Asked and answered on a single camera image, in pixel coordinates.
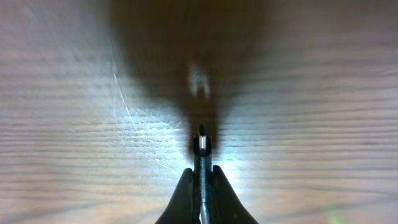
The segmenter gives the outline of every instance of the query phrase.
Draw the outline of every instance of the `wooden table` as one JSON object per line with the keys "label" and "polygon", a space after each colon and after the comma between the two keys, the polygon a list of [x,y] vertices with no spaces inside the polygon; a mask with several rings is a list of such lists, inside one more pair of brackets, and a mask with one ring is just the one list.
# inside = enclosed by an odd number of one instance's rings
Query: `wooden table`
{"label": "wooden table", "polygon": [[397,223],[397,8],[1,1],[0,223],[154,223],[198,123],[259,223]]}

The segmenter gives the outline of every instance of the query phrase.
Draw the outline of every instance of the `brown wooden surface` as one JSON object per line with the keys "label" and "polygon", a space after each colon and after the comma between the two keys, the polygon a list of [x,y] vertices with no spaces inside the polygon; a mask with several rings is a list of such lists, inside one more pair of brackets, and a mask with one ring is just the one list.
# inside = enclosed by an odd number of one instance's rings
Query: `brown wooden surface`
{"label": "brown wooden surface", "polygon": [[258,222],[398,222],[396,1],[166,2],[0,1],[0,223],[154,223],[199,122]]}

